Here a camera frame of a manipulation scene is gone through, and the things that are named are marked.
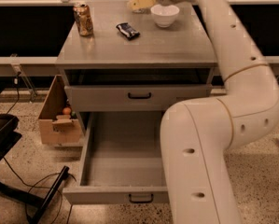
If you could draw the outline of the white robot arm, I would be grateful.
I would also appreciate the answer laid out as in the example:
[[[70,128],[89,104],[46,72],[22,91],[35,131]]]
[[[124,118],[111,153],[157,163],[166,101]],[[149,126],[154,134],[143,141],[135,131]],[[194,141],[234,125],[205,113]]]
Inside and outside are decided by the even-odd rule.
[[[279,121],[279,85],[227,0],[131,0],[132,10],[193,1],[226,92],[186,100],[162,117],[160,149],[174,224],[241,224],[224,152],[259,140]]]

